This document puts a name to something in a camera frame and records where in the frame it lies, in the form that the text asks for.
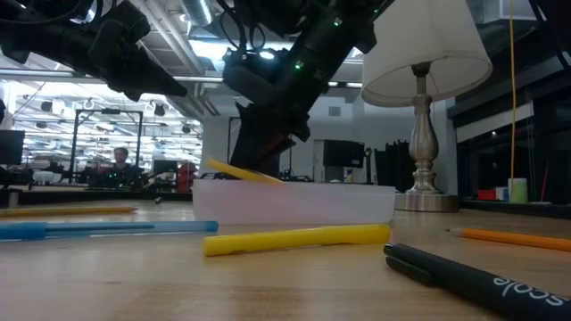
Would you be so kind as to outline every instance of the desk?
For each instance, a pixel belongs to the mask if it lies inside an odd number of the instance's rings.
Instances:
[[[106,202],[194,219],[188,202]],[[89,220],[94,218],[63,218]],[[299,226],[280,226],[279,229]],[[456,238],[449,227],[571,235],[571,221],[463,210],[398,212],[393,242],[571,297],[571,253]],[[223,226],[221,233],[266,226]],[[496,320],[495,315],[387,267],[380,246],[338,245],[204,258],[203,235],[0,243],[3,321]]]

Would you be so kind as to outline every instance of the lamp stand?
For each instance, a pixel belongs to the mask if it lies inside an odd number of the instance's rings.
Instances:
[[[418,94],[414,97],[415,126],[410,139],[409,153],[415,160],[417,170],[412,173],[414,186],[406,193],[397,194],[394,208],[422,212],[457,212],[458,198],[445,195],[434,185],[436,173],[432,171],[433,161],[438,156],[438,139],[430,120],[432,96],[426,93],[426,75],[430,62],[412,66],[417,77]]]

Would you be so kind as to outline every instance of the person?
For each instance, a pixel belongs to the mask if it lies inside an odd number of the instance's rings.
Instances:
[[[115,156],[115,164],[113,165],[114,168],[123,170],[130,167],[130,164],[127,164],[127,157],[128,157],[127,148],[117,147],[113,150],[113,155]]]
[[[125,147],[117,147],[113,150],[113,155],[115,157],[115,163],[112,167],[112,173],[117,175],[122,174],[124,178],[130,181],[134,175],[138,175],[141,170],[138,166],[128,164],[128,149]]]

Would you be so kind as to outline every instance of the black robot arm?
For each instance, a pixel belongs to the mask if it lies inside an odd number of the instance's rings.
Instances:
[[[366,54],[377,44],[373,22],[393,0],[218,2],[241,29],[240,45],[224,57],[224,82],[252,102],[237,105],[242,126],[230,163],[275,176],[279,154],[294,145],[289,137],[309,138],[308,112],[353,47]],[[261,48],[245,49],[244,28],[259,24],[297,40],[263,59]]]
[[[186,95],[186,89],[137,46],[151,27],[131,2],[123,1],[89,23],[70,20],[87,17],[93,2],[0,0],[2,52],[19,63],[25,63],[30,52],[45,56],[79,74],[103,79],[134,101],[143,93]]]

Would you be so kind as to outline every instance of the black marker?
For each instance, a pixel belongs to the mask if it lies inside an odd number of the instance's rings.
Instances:
[[[440,286],[511,320],[571,320],[571,301],[404,244],[385,246],[386,263],[428,286]]]

